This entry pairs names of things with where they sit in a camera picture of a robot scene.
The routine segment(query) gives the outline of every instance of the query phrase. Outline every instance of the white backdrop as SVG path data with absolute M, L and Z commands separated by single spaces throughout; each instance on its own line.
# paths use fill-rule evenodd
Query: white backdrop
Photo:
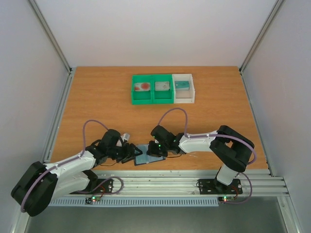
M 37 0 L 75 66 L 240 66 L 275 0 Z
M 285 1 L 244 72 L 264 146 L 304 233 L 311 229 L 310 12 L 309 0 Z
M 67 71 L 26 0 L 0 1 L 0 232 L 13 230 L 10 193 L 43 157 Z

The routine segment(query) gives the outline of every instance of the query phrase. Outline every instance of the green container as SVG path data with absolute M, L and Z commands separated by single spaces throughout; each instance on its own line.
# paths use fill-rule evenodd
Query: green container
M 135 91 L 136 83 L 150 83 L 150 91 Z M 152 75 L 133 75 L 132 77 L 132 104 L 152 104 L 154 87 Z
M 174 89 L 173 78 L 171 74 L 153 74 L 152 75 L 153 87 L 156 82 L 170 82 L 170 89 L 168 91 L 156 91 L 153 103 L 174 103 Z

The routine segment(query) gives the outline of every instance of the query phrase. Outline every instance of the brown wood surface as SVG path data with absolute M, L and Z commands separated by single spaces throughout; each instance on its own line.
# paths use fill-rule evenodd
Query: brown wood surface
M 194 104 L 132 105 L 133 74 L 191 73 L 195 87 Z M 237 67 L 78 67 L 60 125 L 52 162 L 75 155 L 82 149 L 82 125 L 96 119 L 121 134 L 131 135 L 130 142 L 147 144 L 151 130 L 161 116 L 173 107 L 184 108 L 189 116 L 188 133 L 207 133 L 228 125 L 255 144 L 257 161 L 249 168 L 267 168 L 258 132 Z M 162 126 L 172 133 L 184 130 L 182 111 L 170 112 Z M 86 127 L 86 144 L 100 139 L 105 129 L 90 122 Z M 105 165 L 113 164 L 107 160 Z M 211 152 L 193 152 L 179 158 L 142 166 L 133 161 L 102 170 L 150 169 L 219 169 L 222 162 Z

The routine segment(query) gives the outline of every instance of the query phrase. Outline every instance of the floor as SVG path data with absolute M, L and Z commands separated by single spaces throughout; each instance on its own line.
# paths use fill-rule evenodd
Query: floor
M 194 104 L 131 104 L 133 74 L 191 73 L 195 87 Z M 266 159 L 254 123 L 245 89 L 237 67 L 78 67 L 52 154 L 52 162 L 77 154 L 82 149 L 82 125 L 88 119 L 103 122 L 121 134 L 129 133 L 130 142 L 147 144 L 151 130 L 161 116 L 173 107 L 184 108 L 189 116 L 188 133 L 208 133 L 228 125 L 253 141 L 258 154 L 250 169 L 266 169 Z M 162 126 L 172 133 L 184 130 L 181 111 L 169 113 Z M 102 138 L 105 129 L 90 123 L 86 144 Z M 142 166 L 133 161 L 104 170 L 219 169 L 222 162 L 211 152 L 193 152 L 179 158 Z
M 219 207 L 48 207 L 27 233 L 284 233 L 277 199 Z

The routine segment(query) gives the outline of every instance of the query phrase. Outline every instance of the ventilation grille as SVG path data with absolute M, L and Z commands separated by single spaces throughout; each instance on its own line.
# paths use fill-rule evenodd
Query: ventilation grille
M 134 197 L 104 197 L 100 201 L 88 204 L 86 198 L 59 198 L 50 206 L 90 206 L 90 207 L 139 207 L 139 206 L 218 206 L 217 198 L 134 198 Z

